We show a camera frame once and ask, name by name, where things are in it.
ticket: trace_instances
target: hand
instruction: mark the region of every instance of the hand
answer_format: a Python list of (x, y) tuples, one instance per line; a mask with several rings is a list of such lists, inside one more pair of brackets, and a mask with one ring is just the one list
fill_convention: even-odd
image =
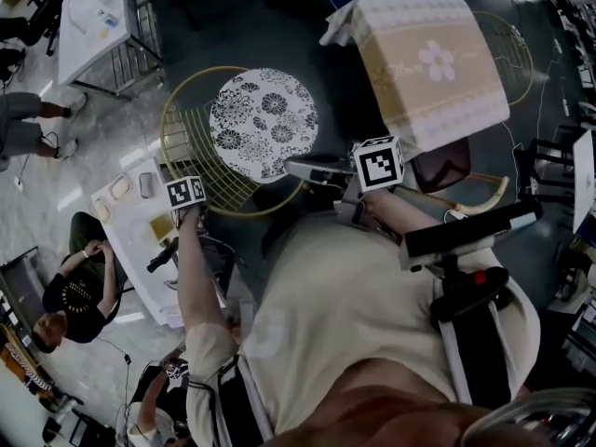
[(114, 261), (114, 249), (110, 244), (110, 240), (104, 240), (102, 243), (101, 250), (103, 251), (103, 256), (105, 257), (106, 262), (113, 262)]
[(159, 365), (165, 371), (174, 359), (177, 359), (182, 354), (182, 351), (178, 348), (171, 350), (162, 360), (159, 361)]
[(102, 243), (99, 240), (91, 240), (85, 247), (87, 257), (97, 255), (100, 251), (102, 251)]

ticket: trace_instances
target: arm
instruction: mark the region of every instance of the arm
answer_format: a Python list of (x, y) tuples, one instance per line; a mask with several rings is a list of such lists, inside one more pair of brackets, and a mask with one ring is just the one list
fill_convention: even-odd
[(105, 257), (105, 272), (103, 274), (103, 298), (97, 305), (102, 314), (108, 318), (115, 305), (115, 266), (114, 251), (110, 242), (102, 243), (103, 256)]
[(187, 333), (201, 323), (218, 324), (228, 329), (196, 236), (198, 215), (198, 208), (190, 209), (180, 227), (178, 305)]
[(161, 389), (168, 381), (168, 375), (165, 372), (160, 372), (157, 377), (151, 382), (145, 392), (141, 402), (141, 409), (139, 410), (139, 417), (137, 418), (137, 428), (142, 434), (151, 432), (157, 427), (156, 412), (157, 412), (157, 398)]
[(364, 197), (366, 210), (394, 232), (403, 235), (439, 222), (387, 190), (374, 190)]
[(80, 264), (85, 262), (88, 257), (92, 257), (99, 253), (101, 251), (101, 246), (102, 243), (99, 240), (91, 240), (82, 251), (68, 257), (58, 269), (58, 273), (63, 277), (68, 278), (68, 276), (73, 273)]

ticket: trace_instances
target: red object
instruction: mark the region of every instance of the red object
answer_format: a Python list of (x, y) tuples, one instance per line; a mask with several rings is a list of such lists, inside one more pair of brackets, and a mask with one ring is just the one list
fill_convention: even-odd
[(486, 272), (476, 272), (474, 274), (474, 283), (477, 285), (483, 285), (486, 283)]

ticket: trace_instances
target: glasses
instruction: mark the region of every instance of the glasses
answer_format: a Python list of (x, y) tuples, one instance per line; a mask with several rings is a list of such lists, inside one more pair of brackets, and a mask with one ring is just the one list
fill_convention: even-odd
[(550, 389), (514, 400), (472, 424), (461, 447), (468, 447), (481, 433), (498, 426), (533, 431), (554, 447), (583, 447), (596, 429), (596, 390)]

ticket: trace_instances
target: beige shirt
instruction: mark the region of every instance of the beige shirt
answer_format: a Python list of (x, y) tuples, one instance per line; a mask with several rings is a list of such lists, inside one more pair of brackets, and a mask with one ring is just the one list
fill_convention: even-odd
[[(455, 400), (442, 339), (430, 324), (440, 281), (426, 269), (401, 271), (399, 254), (383, 236), (329, 220), (294, 230), (241, 347), (276, 433), (303, 423), (338, 377), (364, 359), (401, 363)], [(466, 271), (495, 265), (491, 251), (460, 259)], [(539, 323), (520, 287), (513, 280), (508, 286), (516, 301), (499, 316), (519, 388), (537, 356)], [(186, 341), (190, 373), (200, 382), (214, 381), (234, 354), (231, 338), (217, 326), (197, 326)], [(198, 445), (212, 442), (207, 402), (204, 391), (189, 389), (189, 427)]]

